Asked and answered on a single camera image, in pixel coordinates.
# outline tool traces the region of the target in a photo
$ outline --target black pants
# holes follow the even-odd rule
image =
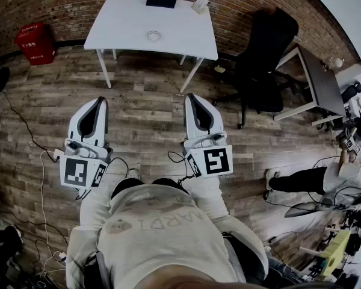
[[[140,181],[139,179],[135,179],[135,178],[124,179],[124,180],[120,181],[120,183],[116,186],[116,188],[113,191],[113,194],[111,196],[111,199],[113,197],[115,197],[117,194],[119,194],[122,190],[126,190],[127,188],[130,188],[133,186],[138,186],[138,185],[143,185],[143,184],[144,183],[142,181]],[[182,190],[186,194],[188,194],[187,191],[182,186],[180,186],[177,182],[175,182],[174,180],[171,180],[171,179],[167,179],[167,178],[157,179],[157,180],[153,181],[152,184],[171,186],[178,190]]]
[[[0,275],[7,271],[7,261],[20,252],[22,242],[16,230],[9,226],[5,230],[0,230]]]
[[[324,175],[326,167],[302,170],[291,176],[271,178],[269,186],[273,190],[296,193],[299,191],[314,191],[320,195],[324,192]]]

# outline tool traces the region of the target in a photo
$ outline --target gray desk surface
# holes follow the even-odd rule
[[[304,47],[298,46],[312,82],[317,106],[346,117],[341,92],[333,70],[325,72],[321,61]]]

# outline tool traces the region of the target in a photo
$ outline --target brick wall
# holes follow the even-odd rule
[[[105,0],[0,0],[0,55],[18,50],[20,27],[42,21],[55,40],[85,39]],[[322,59],[344,57],[345,66],[359,61],[352,44],[319,0],[210,0],[218,51],[238,55],[247,46],[252,14],[280,7],[300,26],[295,41]]]

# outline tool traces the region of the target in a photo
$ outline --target person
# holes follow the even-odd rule
[[[361,165],[347,161],[347,148],[342,146],[339,163],[329,167],[301,170],[290,176],[281,176],[280,171],[266,172],[268,191],[315,192],[322,195],[321,202],[350,206],[361,195]]]
[[[165,178],[144,184],[132,169],[110,200],[102,181],[82,201],[80,225],[71,231],[67,288],[240,289],[261,284],[268,273],[263,244],[229,215],[218,178],[194,178],[190,184],[189,191]]]
[[[21,252],[22,243],[21,232],[14,225],[0,230],[0,277],[7,272],[7,261]]]

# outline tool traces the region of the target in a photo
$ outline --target white sneaker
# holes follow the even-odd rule
[[[269,185],[269,181],[271,178],[279,178],[281,176],[281,171],[276,171],[275,169],[268,169],[266,171],[266,189],[267,190],[271,190],[274,191],[270,185]]]
[[[127,174],[127,178],[134,178],[134,179],[138,179],[140,180],[140,173],[138,171],[138,169],[136,168],[132,168],[128,171],[128,174]]]

